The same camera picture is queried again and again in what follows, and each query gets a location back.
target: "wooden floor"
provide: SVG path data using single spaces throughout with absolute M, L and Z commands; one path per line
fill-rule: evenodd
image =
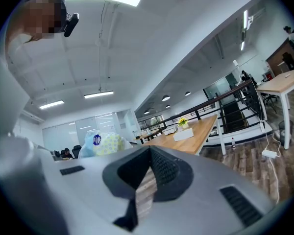
M 294 123 L 294 91 L 289 93 L 289 101 L 291 105 L 290 119 Z M 283 121 L 283 111 L 280 99 L 273 101 L 277 113 L 272 108 L 266 106 L 268 123 L 274 131 L 278 130 L 279 122 Z M 268 136 L 268 150 L 277 151 L 279 143 L 274 141 L 272 134 Z M 204 156 L 213 160 L 217 160 L 226 166 L 232 168 L 242 176 L 246 177 L 256 186 L 266 192 L 271 199 L 277 199 L 276 179 L 274 176 L 272 165 L 269 158 L 263 157 L 261 152 L 267 146 L 266 137 L 236 145 L 236 149 L 232 150 L 231 146 L 226 147 L 226 155 L 222 155 L 221 148 L 203 148 L 200 156 Z M 283 201 L 294 194 L 294 125 L 292 142 L 288 150 L 280 147 L 281 157 L 272 159 L 279 179 L 280 201 Z M 137 189 L 136 203 L 141 222 L 147 216 L 151 205 L 153 194 L 156 192 L 156 181 L 152 171 L 149 169 L 146 177 Z

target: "white table leg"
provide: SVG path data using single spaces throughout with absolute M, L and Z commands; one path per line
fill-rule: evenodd
M 222 130 L 219 124 L 219 120 L 217 119 L 217 129 L 218 129 L 218 134 L 219 134 L 219 139 L 220 139 L 220 144 L 221 144 L 221 149 L 222 149 L 222 154 L 225 155 L 225 145 L 223 141 L 223 135 L 222 135 Z
M 286 103 L 288 105 L 288 109 L 290 109 L 291 107 L 290 107 L 289 97 L 287 94 L 285 94 L 285 99 L 286 99 Z
M 287 94 L 282 93 L 280 95 L 281 104 L 283 109 L 283 117 L 284 117 L 284 149 L 289 149 L 290 146 L 290 116 L 289 116 L 289 109 L 287 103 Z
M 260 92 L 258 92 L 258 99 L 259 99 L 259 102 L 260 102 L 260 105 L 261 105 L 261 111 L 264 113 L 264 118 L 265 118 L 265 121 L 267 121 L 267 112 L 266 112 L 266 108 L 265 108 L 265 105 L 264 105 L 264 102 L 263 102 L 263 97 L 260 95 Z

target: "plastic bottle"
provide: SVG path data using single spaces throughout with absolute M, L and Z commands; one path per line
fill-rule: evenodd
M 235 140 L 234 140 L 234 138 L 232 138 L 232 149 L 233 149 L 233 150 L 236 149 L 236 145 L 235 145 Z

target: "black railing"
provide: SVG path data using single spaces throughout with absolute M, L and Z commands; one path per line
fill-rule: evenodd
M 227 104 L 222 104 L 221 103 L 221 100 L 230 96 L 230 95 L 234 95 L 235 97 L 235 101 L 233 102 L 230 102 L 230 103 L 227 103 Z M 193 120 L 193 119 L 201 119 L 201 117 L 207 115 L 207 114 L 211 114 L 213 112 L 216 112 L 216 111 L 220 111 L 220 117 L 218 119 L 222 119 L 222 123 L 223 125 L 221 125 L 221 127 L 223 127 L 223 131 L 224 133 L 223 134 L 226 134 L 226 133 L 231 133 L 231 132 L 234 132 L 234 131 L 239 131 L 239 130 L 243 130 L 243 129 L 246 129 L 246 128 L 249 128 L 251 126 L 254 126 L 258 123 L 254 123 L 254 124 L 251 124 L 251 125 L 248 125 L 248 126 L 244 126 L 242 128 L 239 128 L 239 129 L 235 129 L 235 130 L 228 130 L 228 126 L 237 122 L 237 121 L 242 121 L 242 120 L 246 120 L 246 119 L 249 119 L 251 117 L 254 117 L 254 116 L 258 116 L 259 119 L 263 119 L 263 111 L 261 110 L 260 108 L 260 105 L 259 105 L 259 101 L 258 101 L 258 94 L 255 90 L 255 87 L 253 86 L 252 84 L 252 81 L 251 80 L 248 80 L 242 84 L 240 84 L 239 86 L 236 86 L 235 88 L 233 88 L 232 90 L 222 94 L 222 95 L 217 95 L 215 98 L 213 99 L 210 99 L 202 104 L 199 104 L 195 107 L 192 107 L 180 114 L 177 114 L 175 116 L 172 116 L 168 119 L 165 119 L 161 122 L 158 122 L 154 125 L 151 125 L 151 126 L 148 126 L 146 128 L 143 128 L 142 130 L 144 129 L 147 129 L 147 128 L 150 128 L 150 127 L 153 127 L 155 125 L 159 125 L 161 123 L 164 124 L 164 127 L 168 127 L 168 126 L 172 126 L 172 125 L 176 125 L 177 122 L 181 119 L 181 118 L 187 118 L 188 120 Z M 231 104 L 235 104 L 235 103 L 238 103 L 238 102 L 242 102 L 243 104 L 246 105 L 246 107 L 242 108 L 242 109 L 239 109 L 237 111 L 234 111 L 234 112 L 231 112 L 231 113 L 228 113 L 228 114 L 224 114 L 223 110 L 225 107 L 228 107 L 229 105 Z M 219 102 L 219 105 L 220 107 L 215 107 L 215 103 L 216 102 Z M 232 122 L 226 122 L 226 117 L 229 116 L 229 115 L 232 115 L 232 114 L 241 114 L 242 111 L 246 110 L 246 109 L 250 109 L 254 114 L 248 116 L 248 117 L 244 117 L 244 115 L 242 115 L 242 118 L 239 119 L 239 120 L 235 120 L 235 121 L 232 121 Z M 173 121 L 173 124 L 169 124 L 169 125 L 166 125 L 166 122 L 168 121 Z

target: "desk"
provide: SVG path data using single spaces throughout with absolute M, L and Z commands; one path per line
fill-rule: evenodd
M 220 137 L 220 143 L 222 147 L 222 153 L 225 155 L 225 146 L 222 137 L 222 131 L 218 122 L 218 116 L 213 115 L 204 119 L 200 119 L 196 122 L 189 123 L 189 127 L 193 129 L 194 136 L 181 141 L 175 141 L 174 134 L 161 135 L 154 138 L 153 140 L 145 143 L 143 145 L 158 145 L 162 147 L 167 147 L 179 151 L 184 151 L 191 154 L 198 155 L 210 135 L 215 123 L 217 122 L 218 133 Z
M 139 137 L 139 139 L 141 140 L 142 144 L 144 144 L 143 139 L 148 139 L 148 141 L 149 141 L 150 140 L 149 138 L 153 139 L 153 135 L 156 135 L 156 134 L 158 134 L 158 133 L 160 133 L 162 131 L 163 131 L 162 129 L 157 129 L 155 131 L 152 131 L 150 134 L 141 135 Z
M 266 113 L 262 98 L 260 96 L 260 93 L 277 95 L 281 98 L 283 117 L 284 117 L 284 123 L 285 123 L 284 149 L 286 150 L 289 149 L 289 146 L 290 146 L 290 116 L 289 116 L 290 102 L 288 99 L 288 93 L 291 92 L 292 90 L 294 90 L 294 70 L 279 74 L 274 79 L 260 85 L 257 88 L 258 97 L 262 105 L 262 109 L 264 110 L 265 120 L 267 120 L 267 113 Z

